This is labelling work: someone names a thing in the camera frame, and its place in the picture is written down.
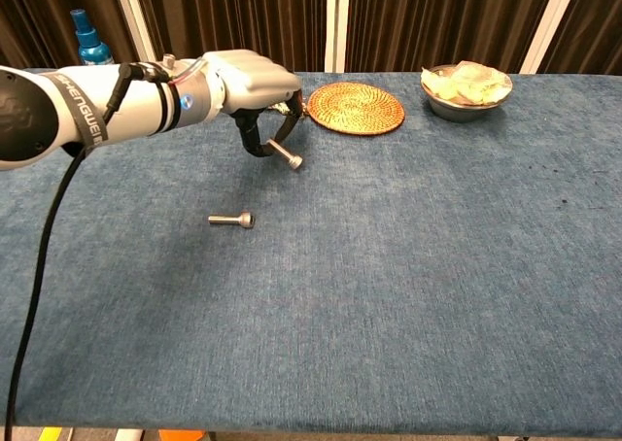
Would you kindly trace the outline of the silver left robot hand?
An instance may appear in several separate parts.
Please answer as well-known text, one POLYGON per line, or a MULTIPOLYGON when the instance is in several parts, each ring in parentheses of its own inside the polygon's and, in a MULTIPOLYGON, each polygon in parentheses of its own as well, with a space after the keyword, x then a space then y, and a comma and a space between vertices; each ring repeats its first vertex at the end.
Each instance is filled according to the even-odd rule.
POLYGON ((224 85, 222 112, 235 120, 243 148, 255 157, 272 155, 273 148, 260 140, 259 115, 279 103, 287 106, 286 119, 272 137, 283 142, 303 114, 300 77, 251 50, 210 51, 203 58, 224 85))

